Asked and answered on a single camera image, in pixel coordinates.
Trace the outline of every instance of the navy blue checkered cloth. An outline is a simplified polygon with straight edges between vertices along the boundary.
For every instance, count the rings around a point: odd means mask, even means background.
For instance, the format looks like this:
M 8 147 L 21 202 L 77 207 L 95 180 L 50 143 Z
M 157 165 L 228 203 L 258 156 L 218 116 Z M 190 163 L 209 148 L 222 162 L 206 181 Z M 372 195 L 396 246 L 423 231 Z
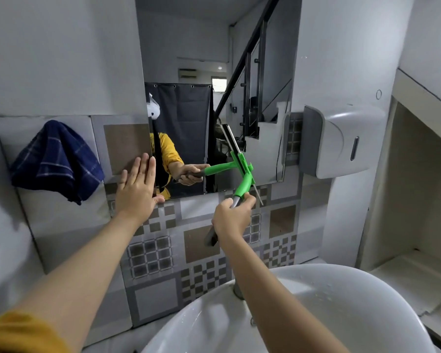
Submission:
M 103 169 L 74 130 L 49 120 L 12 164 L 12 184 L 59 192 L 78 205 L 103 181 Z

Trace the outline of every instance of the tiled wall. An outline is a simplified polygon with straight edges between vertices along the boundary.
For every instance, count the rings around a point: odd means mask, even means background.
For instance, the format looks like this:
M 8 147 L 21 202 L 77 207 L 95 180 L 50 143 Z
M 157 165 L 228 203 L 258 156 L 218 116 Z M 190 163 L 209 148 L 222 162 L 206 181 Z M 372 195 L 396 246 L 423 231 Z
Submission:
M 9 162 L 48 119 L 0 118 L 0 138 Z M 131 139 L 147 134 L 139 117 L 57 119 L 80 133 L 98 153 L 105 184 L 81 207 L 56 193 L 20 190 L 38 249 L 48 263 L 47 270 L 62 262 L 106 223 L 108 208 L 114 213 L 118 171 L 149 146 Z M 294 124 L 290 136 L 294 136 Z M 259 187 L 263 206 L 257 201 L 252 223 L 244 233 L 245 240 L 270 268 L 311 260 L 318 256 L 322 242 L 331 182 L 302 175 L 297 157 L 288 154 L 283 182 Z M 122 273 L 122 279 L 121 275 L 113 279 L 90 332 L 94 333 L 90 341 L 115 334 L 115 327 L 129 328 L 127 311 L 121 308 L 124 304 L 128 304 L 135 327 L 176 312 L 234 278 L 220 247 L 204 245 L 216 206 L 231 195 L 232 191 L 226 191 L 170 200 L 154 209 L 123 255 L 121 271 L 117 272 Z M 116 294 L 123 292 L 122 282 L 127 301 L 125 296 Z

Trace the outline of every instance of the hand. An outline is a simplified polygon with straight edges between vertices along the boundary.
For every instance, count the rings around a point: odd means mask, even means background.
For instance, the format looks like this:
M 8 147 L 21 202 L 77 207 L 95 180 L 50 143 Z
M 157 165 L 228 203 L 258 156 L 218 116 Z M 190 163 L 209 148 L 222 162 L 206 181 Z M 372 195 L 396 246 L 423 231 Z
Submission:
M 180 178 L 178 183 L 184 184 L 185 186 L 191 186 L 197 182 L 203 181 L 202 177 L 185 176 L 184 175 L 185 173 L 187 172 L 198 173 L 202 169 L 211 166 L 209 164 L 183 165 L 181 162 L 172 162 L 170 165 L 169 168 L 170 168 L 171 176 L 173 178 Z
M 245 228 L 250 224 L 252 208 L 256 203 L 256 198 L 247 192 L 244 194 L 244 201 L 240 206 L 230 208 L 232 203 L 231 198 L 222 201 L 217 206 L 212 219 L 212 224 L 221 245 L 227 241 L 242 238 Z
M 158 195 L 152 197 L 155 182 L 155 157 L 148 154 L 136 158 L 129 177 L 127 171 L 121 173 L 121 180 L 116 191 L 116 215 L 133 220 L 137 227 L 144 223 L 157 203 L 165 202 Z

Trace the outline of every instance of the sink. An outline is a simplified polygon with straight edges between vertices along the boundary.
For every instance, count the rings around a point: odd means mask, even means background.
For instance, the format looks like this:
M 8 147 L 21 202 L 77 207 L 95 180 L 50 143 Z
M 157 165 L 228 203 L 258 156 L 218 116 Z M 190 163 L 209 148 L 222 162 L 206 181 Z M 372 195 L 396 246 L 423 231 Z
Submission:
M 380 279 L 347 266 L 302 264 L 271 272 L 352 353 L 434 353 L 410 305 Z M 245 301 L 227 282 L 190 303 L 143 350 L 267 353 Z

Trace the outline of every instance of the person's left arm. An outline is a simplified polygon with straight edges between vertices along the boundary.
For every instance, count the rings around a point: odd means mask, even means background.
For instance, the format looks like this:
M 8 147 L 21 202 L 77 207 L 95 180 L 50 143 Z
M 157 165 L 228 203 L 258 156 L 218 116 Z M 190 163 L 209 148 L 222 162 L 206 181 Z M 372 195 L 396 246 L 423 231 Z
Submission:
M 129 241 L 161 196 L 152 197 L 155 158 L 137 158 L 121 175 L 116 216 L 83 248 L 48 274 L 13 311 L 47 322 L 72 352 L 80 352 Z
M 162 149 L 162 158 L 164 167 L 178 183 L 191 186 L 195 183 L 202 182 L 202 177 L 186 176 L 188 172 L 197 173 L 202 169 L 209 167 L 209 164 L 185 165 L 178 154 L 175 144 L 167 134 L 160 133 L 160 147 Z

